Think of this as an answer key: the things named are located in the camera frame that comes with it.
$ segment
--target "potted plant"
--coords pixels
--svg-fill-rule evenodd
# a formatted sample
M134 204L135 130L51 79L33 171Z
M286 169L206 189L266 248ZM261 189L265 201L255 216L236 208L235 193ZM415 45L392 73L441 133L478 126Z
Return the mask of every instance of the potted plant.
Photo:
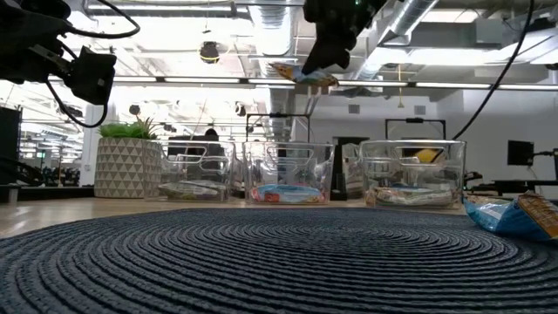
M95 168L95 196L143 198L146 185L160 178L161 146L152 142L153 119L99 128L101 139Z

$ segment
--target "white geometric planter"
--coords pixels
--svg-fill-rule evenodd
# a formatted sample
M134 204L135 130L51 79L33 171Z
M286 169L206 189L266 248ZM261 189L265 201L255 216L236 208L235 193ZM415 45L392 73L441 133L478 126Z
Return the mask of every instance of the white geometric planter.
M143 198L145 185L156 186L160 182L160 156L159 143L140 139L100 139L95 197Z

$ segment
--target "green plant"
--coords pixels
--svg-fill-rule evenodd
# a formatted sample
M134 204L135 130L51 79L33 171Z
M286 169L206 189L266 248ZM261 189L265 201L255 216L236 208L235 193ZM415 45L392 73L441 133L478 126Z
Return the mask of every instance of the green plant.
M143 139L143 140L155 140L157 135L153 133L153 129L156 127L153 125L153 119L147 118L145 121L136 117L137 122L132 124L119 124L112 123L103 125L99 128L99 133L104 138L132 138L132 139Z

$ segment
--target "woven placemat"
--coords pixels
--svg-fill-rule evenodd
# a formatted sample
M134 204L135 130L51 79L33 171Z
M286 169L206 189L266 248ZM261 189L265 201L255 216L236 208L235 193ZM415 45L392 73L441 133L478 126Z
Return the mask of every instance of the woven placemat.
M558 313L558 247L467 217L191 209L0 240L0 312Z

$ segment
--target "clear plastic bin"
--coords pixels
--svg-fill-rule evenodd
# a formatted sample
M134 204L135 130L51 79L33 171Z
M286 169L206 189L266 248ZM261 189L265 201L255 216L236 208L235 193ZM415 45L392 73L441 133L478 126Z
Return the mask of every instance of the clear plastic bin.
M249 142L243 152L247 201L325 204L330 200L333 145Z
M158 183L145 184L147 201L229 200L234 183L234 143L195 140L159 142L168 149L167 153L161 152L160 174L152 174Z
M466 143L369 140L360 145L364 200L375 208L451 208L461 202Z

